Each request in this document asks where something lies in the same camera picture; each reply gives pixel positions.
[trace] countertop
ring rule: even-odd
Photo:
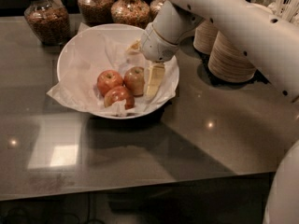
[[[295,105],[271,84],[212,86],[191,37],[176,97],[116,120],[46,94],[62,47],[42,46],[24,17],[0,18],[0,33],[0,200],[275,172],[299,139]]]

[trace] red apple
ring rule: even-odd
[[[129,69],[123,78],[126,88],[128,88],[133,96],[143,95],[144,90],[144,68],[141,66],[134,66]]]
[[[115,70],[103,71],[97,78],[97,89],[103,96],[112,88],[122,86],[122,84],[123,78],[120,73]]]
[[[133,108],[135,105],[135,98],[132,93],[124,86],[117,86],[112,88],[104,97],[104,106],[109,107],[113,103],[126,100],[125,109]]]

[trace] glass jar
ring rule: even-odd
[[[115,23],[145,29],[150,22],[150,6],[143,0],[118,0],[111,8]]]
[[[62,45],[70,38],[69,15],[61,0],[30,0],[24,17],[45,45]]]
[[[112,23],[111,7],[115,0],[78,0],[84,21],[90,25]]]
[[[150,9],[150,18],[154,20],[158,14],[158,12],[161,10],[162,5],[164,4],[166,0],[152,0],[149,9]]]

